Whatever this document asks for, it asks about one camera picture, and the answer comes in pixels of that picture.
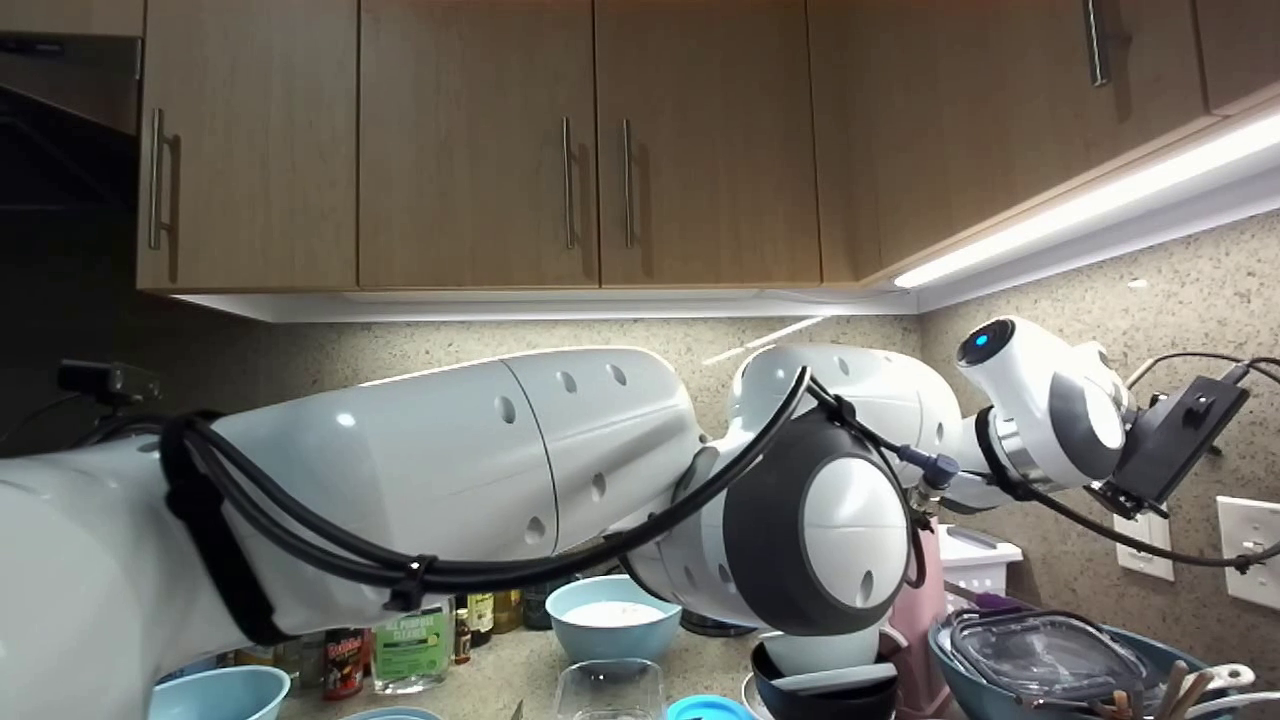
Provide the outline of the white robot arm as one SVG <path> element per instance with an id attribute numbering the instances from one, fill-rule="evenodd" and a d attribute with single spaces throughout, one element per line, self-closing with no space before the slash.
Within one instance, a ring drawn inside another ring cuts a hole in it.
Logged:
<path id="1" fill-rule="evenodd" d="M 144 720 L 159 678 L 457 591 L 624 563 L 698 616 L 865 632 L 917 492 L 992 509 L 1118 472 L 1094 344 L 990 320 L 953 374 L 768 349 L 726 432 L 649 349 L 453 365 L 0 464 L 0 720 Z"/>

